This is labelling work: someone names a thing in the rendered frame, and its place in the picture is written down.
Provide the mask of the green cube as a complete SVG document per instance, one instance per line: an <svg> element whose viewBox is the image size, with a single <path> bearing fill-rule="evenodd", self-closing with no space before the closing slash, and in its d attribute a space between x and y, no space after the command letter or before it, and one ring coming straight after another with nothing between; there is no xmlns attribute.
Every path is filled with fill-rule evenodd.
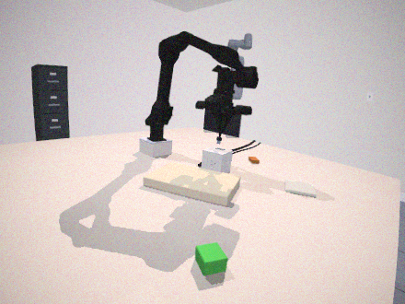
<svg viewBox="0 0 405 304"><path fill-rule="evenodd" d="M194 259L203 276L224 272L228 258L217 243L196 245Z"/></svg>

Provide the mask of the orange-brown flat block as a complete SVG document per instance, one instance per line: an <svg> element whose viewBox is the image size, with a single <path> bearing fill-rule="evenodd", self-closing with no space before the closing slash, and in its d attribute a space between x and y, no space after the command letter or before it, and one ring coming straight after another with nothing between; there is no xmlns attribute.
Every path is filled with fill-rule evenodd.
<svg viewBox="0 0 405 304"><path fill-rule="evenodd" d="M254 164L259 164L260 163L260 161L255 157L249 157L249 160L250 160L251 163L254 163Z"/></svg>

